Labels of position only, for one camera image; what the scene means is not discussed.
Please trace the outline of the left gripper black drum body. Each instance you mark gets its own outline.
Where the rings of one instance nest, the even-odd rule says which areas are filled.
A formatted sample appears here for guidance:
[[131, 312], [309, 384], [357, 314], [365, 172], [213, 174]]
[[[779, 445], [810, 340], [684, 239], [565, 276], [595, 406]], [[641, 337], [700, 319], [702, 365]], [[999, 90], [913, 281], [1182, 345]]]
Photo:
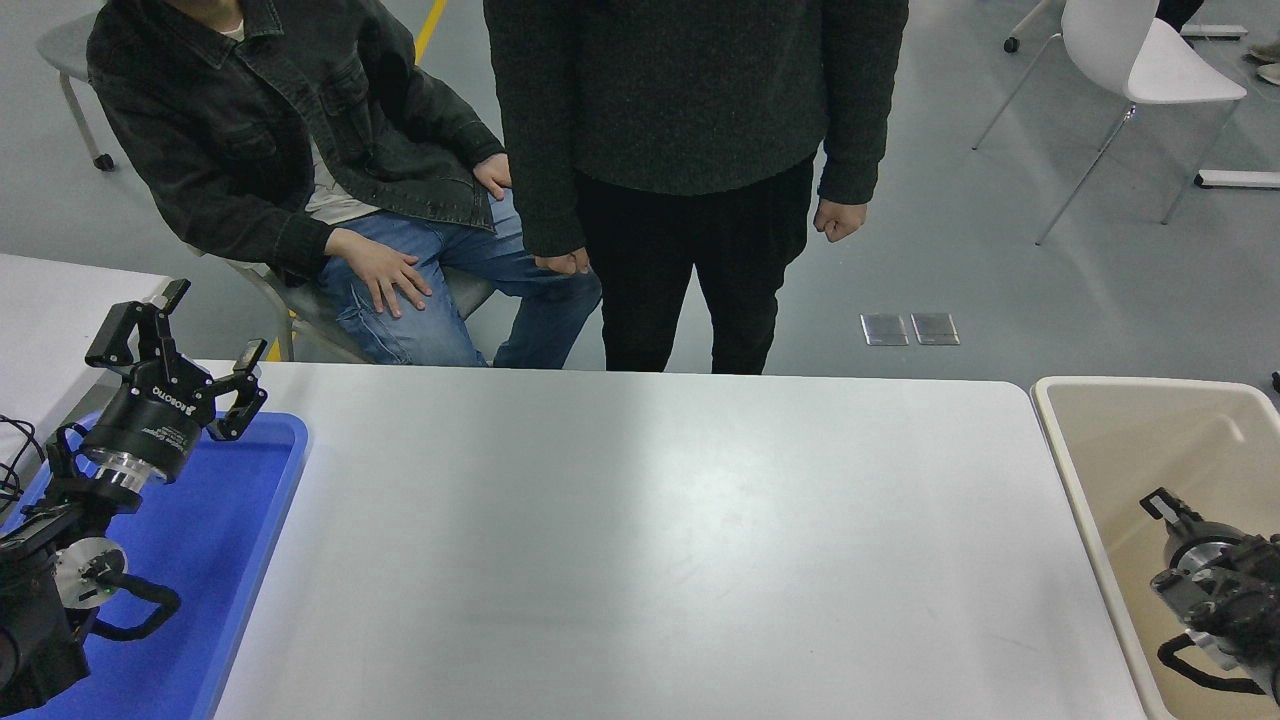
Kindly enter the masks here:
[[83, 455], [101, 465], [113, 454], [148, 464], [173, 483], [186, 466], [214, 404], [201, 398], [212, 377], [186, 359], [138, 363], [83, 439]]

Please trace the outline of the seated person's left hand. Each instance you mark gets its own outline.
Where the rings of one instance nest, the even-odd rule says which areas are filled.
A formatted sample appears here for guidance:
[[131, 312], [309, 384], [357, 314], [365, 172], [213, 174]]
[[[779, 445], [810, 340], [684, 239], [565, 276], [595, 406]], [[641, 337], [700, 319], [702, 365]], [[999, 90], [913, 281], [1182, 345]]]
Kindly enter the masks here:
[[472, 168], [475, 179], [489, 195], [502, 201], [512, 188], [509, 159], [506, 152], [495, 152]]

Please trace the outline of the standing person's left hand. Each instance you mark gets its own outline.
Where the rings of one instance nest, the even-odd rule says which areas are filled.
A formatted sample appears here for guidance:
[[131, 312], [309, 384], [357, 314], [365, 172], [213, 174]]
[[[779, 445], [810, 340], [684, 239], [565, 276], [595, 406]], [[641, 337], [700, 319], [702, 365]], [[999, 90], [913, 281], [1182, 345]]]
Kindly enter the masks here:
[[818, 199], [812, 224], [829, 243], [837, 243], [864, 227], [868, 211], [867, 202], [845, 204]]

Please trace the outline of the seated person's right hand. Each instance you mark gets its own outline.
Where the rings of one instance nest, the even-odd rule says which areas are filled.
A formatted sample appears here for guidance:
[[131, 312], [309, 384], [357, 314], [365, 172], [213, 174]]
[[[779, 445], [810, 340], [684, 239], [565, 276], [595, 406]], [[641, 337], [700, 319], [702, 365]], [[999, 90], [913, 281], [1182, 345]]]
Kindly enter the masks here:
[[330, 232], [324, 254], [347, 263], [366, 286], [375, 313], [402, 318], [402, 299], [413, 310], [426, 309], [426, 297], [433, 290], [417, 269], [419, 256], [401, 252], [346, 228]]

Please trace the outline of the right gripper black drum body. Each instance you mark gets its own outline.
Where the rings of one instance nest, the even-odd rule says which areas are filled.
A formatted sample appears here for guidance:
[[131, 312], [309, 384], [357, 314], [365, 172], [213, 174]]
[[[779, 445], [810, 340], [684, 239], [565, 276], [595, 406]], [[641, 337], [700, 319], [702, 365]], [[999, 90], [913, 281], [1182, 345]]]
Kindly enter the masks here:
[[1166, 521], [1166, 562], [1213, 562], [1225, 548], [1239, 544], [1244, 534], [1216, 521], [1181, 519]]

